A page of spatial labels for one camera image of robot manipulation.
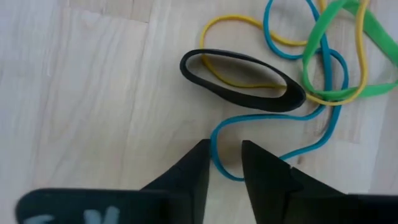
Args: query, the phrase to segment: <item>wood grain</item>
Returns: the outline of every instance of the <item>wood grain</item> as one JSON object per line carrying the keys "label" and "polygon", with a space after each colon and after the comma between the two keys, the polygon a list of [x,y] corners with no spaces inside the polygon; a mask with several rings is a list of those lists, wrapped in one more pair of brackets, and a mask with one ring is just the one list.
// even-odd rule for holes
{"label": "wood grain", "polygon": [[[260,0],[22,0],[0,1],[0,217],[13,223],[24,193],[40,187],[139,189],[166,171],[223,119],[262,113],[225,102],[181,76],[182,55],[198,47],[203,26],[215,16],[245,14],[262,19]],[[395,40],[394,7],[372,1],[370,10]],[[306,4],[279,0],[271,28],[304,40],[314,25]],[[353,17],[339,14],[328,30],[330,47],[347,60],[350,85],[359,81]],[[366,38],[370,83],[395,80],[396,68]],[[301,62],[281,60],[261,30],[242,22],[210,29],[206,46],[251,55],[300,80]],[[293,54],[302,48],[281,47]],[[216,67],[230,77],[248,68],[222,58]],[[192,70],[217,82],[198,60]],[[340,65],[333,62],[335,88]],[[310,73],[323,86],[322,64]],[[257,95],[272,91],[239,90]],[[291,159],[304,172],[344,192],[398,192],[394,120],[397,91],[345,105],[331,141],[319,151]],[[305,115],[306,103],[289,114]],[[234,124],[220,133],[220,156],[242,176],[241,140],[276,155],[314,143],[330,114],[309,122],[259,121]],[[211,166],[205,223],[254,223],[246,187]]]}

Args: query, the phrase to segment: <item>black rubber band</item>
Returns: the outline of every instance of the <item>black rubber band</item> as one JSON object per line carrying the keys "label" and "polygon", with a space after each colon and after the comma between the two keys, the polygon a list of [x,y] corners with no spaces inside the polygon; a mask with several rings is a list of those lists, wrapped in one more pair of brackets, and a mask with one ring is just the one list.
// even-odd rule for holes
{"label": "black rubber band", "polygon": [[[198,54],[212,54],[212,55],[221,55],[230,58],[236,58],[245,60],[248,62],[257,63],[259,65],[263,65],[278,74],[282,77],[286,83],[286,90],[285,93],[277,98],[266,98],[266,97],[259,97],[259,96],[251,96],[243,93],[238,93],[233,90],[229,90],[208,80],[199,78],[198,76],[194,75],[192,72],[189,71],[187,68],[187,60]],[[200,85],[213,93],[217,94],[218,96],[222,97],[223,99],[240,105],[245,106],[247,108],[259,109],[263,111],[269,112],[287,112],[292,111],[299,106],[301,106],[305,101],[305,92],[303,88],[296,83],[294,80],[289,78],[286,74],[281,72],[280,70],[276,69],[275,67],[262,62],[258,59],[253,57],[239,54],[236,52],[230,52],[227,50],[217,50],[217,49],[198,49],[198,50],[191,50],[186,53],[180,62],[180,69],[182,75],[190,80],[191,82]]]}

